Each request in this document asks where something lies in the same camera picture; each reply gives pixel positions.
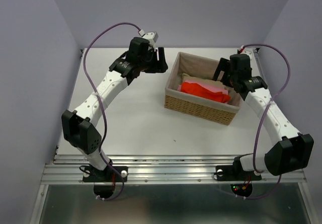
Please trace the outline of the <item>wicker basket with liner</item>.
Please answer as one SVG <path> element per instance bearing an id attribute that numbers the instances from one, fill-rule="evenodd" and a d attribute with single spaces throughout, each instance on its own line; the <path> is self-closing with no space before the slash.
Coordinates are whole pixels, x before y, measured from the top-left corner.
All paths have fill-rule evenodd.
<path id="1" fill-rule="evenodd" d="M 180 92 L 179 85 L 186 74 L 212 81 L 219 61 L 189 53 L 179 52 L 165 87 L 164 107 L 181 113 L 193 115 L 229 125 L 240 110 L 241 96 L 233 88 L 227 88 L 230 100 L 219 103 L 198 96 Z"/>

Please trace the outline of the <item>orange t shirt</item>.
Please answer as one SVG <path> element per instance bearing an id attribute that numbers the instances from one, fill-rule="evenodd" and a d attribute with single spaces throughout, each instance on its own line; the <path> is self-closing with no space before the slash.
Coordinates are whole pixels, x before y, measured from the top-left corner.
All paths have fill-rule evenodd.
<path id="1" fill-rule="evenodd" d="M 223 89 L 209 90 L 198 83 L 184 82 L 181 84 L 180 92 L 197 96 L 200 98 L 227 104 L 231 97 Z"/>

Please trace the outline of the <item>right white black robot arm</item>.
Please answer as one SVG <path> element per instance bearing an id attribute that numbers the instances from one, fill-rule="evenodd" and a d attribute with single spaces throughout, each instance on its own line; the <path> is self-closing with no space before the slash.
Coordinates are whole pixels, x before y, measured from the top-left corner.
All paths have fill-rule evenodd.
<path id="1" fill-rule="evenodd" d="M 242 179 L 249 174 L 269 172 L 273 176 L 307 167 L 314 140 L 302 134 L 279 109 L 267 84 L 252 75 L 251 60 L 246 54 L 221 58 L 213 75 L 225 86 L 232 87 L 258 116 L 259 128 L 265 128 L 273 144 L 265 154 L 246 154 L 234 158 L 231 165 L 217 166 L 219 181 Z"/>

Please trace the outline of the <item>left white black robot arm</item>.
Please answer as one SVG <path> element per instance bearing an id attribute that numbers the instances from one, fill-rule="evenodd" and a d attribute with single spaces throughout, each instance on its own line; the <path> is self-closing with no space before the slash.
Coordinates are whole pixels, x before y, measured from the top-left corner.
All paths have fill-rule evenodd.
<path id="1" fill-rule="evenodd" d="M 102 181 L 112 175 L 111 160 L 102 150 L 104 137 L 96 126 L 100 118 L 106 121 L 105 110 L 141 72 L 164 73 L 168 69 L 164 48 L 155 46 L 157 32 L 134 37 L 129 48 L 109 67 L 101 83 L 73 111 L 62 114 L 63 137 L 77 148 L 95 169 Z"/>

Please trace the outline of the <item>pink rolled t shirt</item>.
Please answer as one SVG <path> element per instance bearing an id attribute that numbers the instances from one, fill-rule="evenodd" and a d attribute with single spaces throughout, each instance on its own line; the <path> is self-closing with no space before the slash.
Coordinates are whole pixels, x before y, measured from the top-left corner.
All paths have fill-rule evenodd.
<path id="1" fill-rule="evenodd" d="M 184 82 L 178 86 L 178 91 L 198 97 L 217 97 L 228 95 L 228 90 L 224 87 L 217 87 L 193 82 Z"/>

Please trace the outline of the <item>beige rolled t shirt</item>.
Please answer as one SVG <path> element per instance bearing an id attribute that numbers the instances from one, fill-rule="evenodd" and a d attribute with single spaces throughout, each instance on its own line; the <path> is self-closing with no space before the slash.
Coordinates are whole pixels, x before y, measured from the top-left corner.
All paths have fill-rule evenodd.
<path id="1" fill-rule="evenodd" d="M 182 83 L 198 84 L 201 87 L 213 92 L 215 92 L 215 90 L 227 90 L 227 87 L 219 81 L 192 77 L 186 73 L 182 74 Z"/>

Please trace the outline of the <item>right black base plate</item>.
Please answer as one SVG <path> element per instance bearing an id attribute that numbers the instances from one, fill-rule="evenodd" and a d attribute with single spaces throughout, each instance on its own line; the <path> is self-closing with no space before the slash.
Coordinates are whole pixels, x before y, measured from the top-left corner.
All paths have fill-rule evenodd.
<path id="1" fill-rule="evenodd" d="M 252 171 L 237 169 L 233 165 L 216 166 L 215 176 L 218 181 L 225 182 L 243 182 L 243 181 L 261 181 L 262 176 L 255 175 Z"/>

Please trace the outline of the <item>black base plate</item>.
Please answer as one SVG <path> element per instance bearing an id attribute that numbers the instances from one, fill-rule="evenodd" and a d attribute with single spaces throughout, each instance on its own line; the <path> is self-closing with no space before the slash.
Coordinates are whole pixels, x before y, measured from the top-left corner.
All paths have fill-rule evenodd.
<path id="1" fill-rule="evenodd" d="M 98 170 L 91 165 L 81 165 L 79 170 L 83 173 L 82 181 L 85 183 L 121 183 L 127 182 L 128 167 L 115 166 L 114 169 L 106 167 Z"/>
<path id="2" fill-rule="evenodd" d="M 243 181 L 261 181 L 262 176 L 255 175 L 252 171 L 237 169 L 233 165 L 216 166 L 215 176 L 218 181 L 225 182 L 243 182 Z"/>

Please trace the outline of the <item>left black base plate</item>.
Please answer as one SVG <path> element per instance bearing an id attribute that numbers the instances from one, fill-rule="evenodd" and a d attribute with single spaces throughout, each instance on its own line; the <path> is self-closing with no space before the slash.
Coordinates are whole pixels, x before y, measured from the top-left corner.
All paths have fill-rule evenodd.
<path id="1" fill-rule="evenodd" d="M 82 181 L 85 183 L 121 183 L 127 182 L 128 167 L 115 166 L 114 169 L 106 167 L 98 170 L 91 165 L 81 165 L 79 170 L 83 173 Z"/>

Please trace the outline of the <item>aluminium mounting rail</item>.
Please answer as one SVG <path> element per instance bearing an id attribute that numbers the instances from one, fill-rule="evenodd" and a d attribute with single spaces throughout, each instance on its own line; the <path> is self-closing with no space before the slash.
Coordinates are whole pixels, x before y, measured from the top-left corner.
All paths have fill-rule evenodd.
<path id="1" fill-rule="evenodd" d="M 127 185 L 215 184 L 216 168 L 233 161 L 232 155 L 112 156 L 114 167 L 127 166 Z M 82 184 L 81 165 L 88 162 L 80 155 L 57 155 L 44 167 L 42 184 Z"/>

